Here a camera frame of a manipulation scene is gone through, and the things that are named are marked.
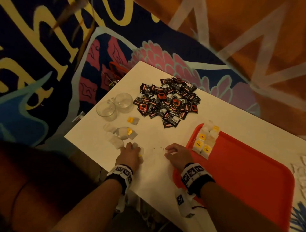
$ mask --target wristband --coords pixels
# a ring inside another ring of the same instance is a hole
[[[125,195],[129,189],[130,184],[133,181],[132,169],[125,165],[120,164],[112,168],[112,170],[106,175],[105,181],[108,179],[117,180],[122,186],[122,195]]]
[[[182,174],[182,182],[188,189],[189,193],[195,193],[197,197],[201,197],[200,192],[203,185],[207,182],[214,182],[211,175],[198,163],[188,163]]]

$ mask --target yellow tea tag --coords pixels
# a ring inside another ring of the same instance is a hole
[[[132,134],[132,129],[131,128],[128,128],[128,135]]]
[[[216,131],[216,132],[219,132],[219,131],[220,131],[220,127],[218,127],[218,126],[216,126],[216,125],[214,125],[212,129],[213,129],[214,131]]]
[[[199,139],[204,141],[204,140],[206,139],[206,135],[200,134],[200,135],[199,135]]]
[[[205,144],[204,147],[203,147],[203,151],[204,151],[206,154],[210,154],[210,152],[211,152],[211,147],[208,146],[207,144]]]
[[[198,147],[198,148],[201,148],[203,146],[203,142],[201,140],[197,140],[195,142],[195,145]]]
[[[128,118],[128,122],[129,122],[129,123],[132,123],[133,121],[134,121],[134,118],[132,118],[132,117],[129,117],[129,118]]]

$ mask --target black cable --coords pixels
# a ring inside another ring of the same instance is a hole
[[[10,211],[10,214],[9,214],[9,219],[8,219],[8,225],[12,225],[12,218],[13,218],[13,213],[14,213],[14,208],[15,208],[15,204],[16,204],[16,201],[17,201],[17,198],[19,196],[19,194],[21,193],[21,191],[24,189],[24,187],[30,182],[31,180],[29,179],[27,182],[25,182],[21,188],[19,189],[19,191],[17,192],[14,200],[13,200],[13,204],[12,204],[12,207],[11,207],[11,211]]]
[[[100,182],[100,180],[101,180],[101,171],[102,171],[102,168],[101,168],[101,170],[100,170],[99,182]]]
[[[203,209],[206,209],[206,207],[204,207],[204,206],[194,206],[194,207],[192,207],[192,209],[195,209],[195,208],[203,208]]]

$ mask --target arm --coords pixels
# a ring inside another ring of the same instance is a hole
[[[140,148],[132,148],[128,143],[121,148],[116,164],[131,167],[133,173],[139,168]],[[87,195],[52,229],[61,232],[102,232],[112,219],[122,192],[119,181],[108,179],[97,189]]]
[[[190,152],[181,145],[172,144],[166,150],[165,157],[178,170],[193,163]],[[214,182],[205,183],[200,195],[218,232],[281,232],[274,223]]]

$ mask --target pile of coffee packets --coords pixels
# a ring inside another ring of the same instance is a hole
[[[160,116],[164,128],[177,127],[188,113],[198,113],[200,98],[194,93],[195,86],[172,77],[161,79],[161,87],[142,84],[140,94],[134,100],[143,117]]]

